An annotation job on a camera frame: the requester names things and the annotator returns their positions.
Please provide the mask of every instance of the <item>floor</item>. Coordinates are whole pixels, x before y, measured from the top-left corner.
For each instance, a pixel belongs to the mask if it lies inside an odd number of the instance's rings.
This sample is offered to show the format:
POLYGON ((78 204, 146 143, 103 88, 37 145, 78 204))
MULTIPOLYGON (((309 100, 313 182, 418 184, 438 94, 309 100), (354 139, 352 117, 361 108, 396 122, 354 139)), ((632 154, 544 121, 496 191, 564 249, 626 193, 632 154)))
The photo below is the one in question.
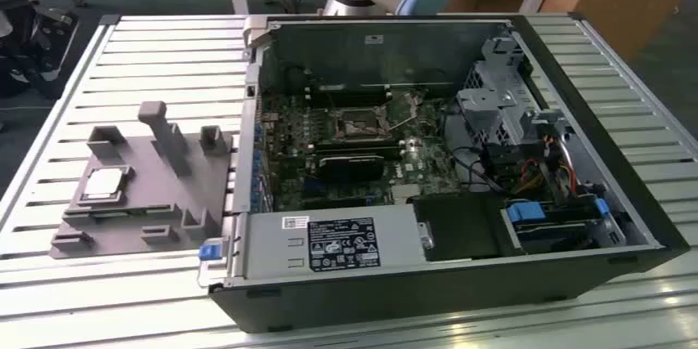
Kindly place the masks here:
MULTIPOLYGON (((281 13, 283 9, 275 0, 249 0, 253 13, 281 13)), ((302 12, 314 12, 325 0, 303 0, 302 12)), ((94 27, 105 14, 131 15, 195 15, 227 14, 233 12, 230 0, 45 0, 51 7, 74 9, 81 15, 83 29, 75 37, 75 50, 69 54, 59 83, 65 83, 70 70, 81 57, 94 27)), ((656 39, 630 64, 654 94, 698 137, 698 0, 685 0, 677 13, 666 21, 656 39)), ((46 116, 51 101, 35 91, 27 91, 10 99, 0 99, 0 195, 13 181, 15 171, 46 116)))

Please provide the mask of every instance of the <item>power supply label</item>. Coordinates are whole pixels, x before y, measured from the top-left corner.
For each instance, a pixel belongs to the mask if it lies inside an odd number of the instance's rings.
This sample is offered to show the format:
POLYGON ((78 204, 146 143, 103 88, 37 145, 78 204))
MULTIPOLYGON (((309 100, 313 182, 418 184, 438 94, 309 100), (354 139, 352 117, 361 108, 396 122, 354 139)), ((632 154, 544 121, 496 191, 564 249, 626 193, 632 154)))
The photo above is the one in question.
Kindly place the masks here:
POLYGON ((307 250, 313 271, 381 266, 380 240, 373 218, 310 221, 307 250))

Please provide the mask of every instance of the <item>blue latch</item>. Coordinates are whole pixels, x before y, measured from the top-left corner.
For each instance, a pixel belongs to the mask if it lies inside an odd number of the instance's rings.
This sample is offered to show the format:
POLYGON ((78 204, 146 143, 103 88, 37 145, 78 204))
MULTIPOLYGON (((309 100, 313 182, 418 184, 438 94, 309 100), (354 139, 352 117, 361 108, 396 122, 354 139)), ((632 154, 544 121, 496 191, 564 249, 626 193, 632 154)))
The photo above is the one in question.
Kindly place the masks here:
POLYGON ((540 202, 517 202, 506 208, 512 222, 540 221, 546 219, 546 213, 540 202))
POLYGON ((199 248, 199 260, 215 261, 223 259, 223 246, 221 244, 203 244, 199 248))
POLYGON ((609 204, 606 203, 606 199, 597 198, 594 201, 594 204, 597 205, 597 209, 600 210, 601 216, 605 217, 606 214, 612 213, 612 209, 609 208, 609 204))

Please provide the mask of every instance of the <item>green circuit board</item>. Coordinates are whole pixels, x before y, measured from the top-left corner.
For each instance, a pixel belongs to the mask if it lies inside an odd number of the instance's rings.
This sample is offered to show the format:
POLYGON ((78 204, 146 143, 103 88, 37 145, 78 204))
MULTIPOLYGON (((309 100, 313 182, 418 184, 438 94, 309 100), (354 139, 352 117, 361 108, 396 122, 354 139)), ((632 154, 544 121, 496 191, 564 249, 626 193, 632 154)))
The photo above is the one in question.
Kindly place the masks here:
POLYGON ((393 92, 392 102, 377 107, 314 108, 303 96, 273 96, 263 100, 277 211, 405 203, 404 198, 396 197, 396 190, 412 193, 418 190, 420 194, 460 190, 450 155, 438 135, 444 101, 422 101, 406 96, 410 94, 409 89, 393 92), (353 146, 357 137, 362 141, 394 141, 400 144, 400 156, 385 161, 378 180, 326 184, 318 177, 314 147, 325 142, 346 142, 353 146))

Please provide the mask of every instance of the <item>slotted metal surface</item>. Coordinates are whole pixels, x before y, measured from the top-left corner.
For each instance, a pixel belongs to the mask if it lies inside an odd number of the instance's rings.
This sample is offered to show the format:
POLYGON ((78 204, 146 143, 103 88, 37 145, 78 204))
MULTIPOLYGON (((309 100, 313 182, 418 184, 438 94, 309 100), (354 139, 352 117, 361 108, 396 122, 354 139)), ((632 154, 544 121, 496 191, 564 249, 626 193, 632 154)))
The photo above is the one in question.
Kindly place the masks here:
MULTIPOLYGON (((529 19, 696 246, 693 140, 584 24, 566 16, 529 19)), ((7 211, 0 347, 692 346, 698 338, 696 250, 568 302, 259 335, 237 329, 198 287, 195 251, 53 260, 51 236, 90 155, 85 140, 93 127, 117 123, 126 135, 143 135, 135 111, 141 101, 161 99, 171 103, 169 118, 185 132, 211 123, 235 132, 245 81, 241 50, 238 16, 125 17, 117 26, 99 28, 79 65, 85 73, 75 73, 39 135, 46 143, 33 147, 0 205, 7 211)), ((544 94, 554 106, 550 92, 544 94)))

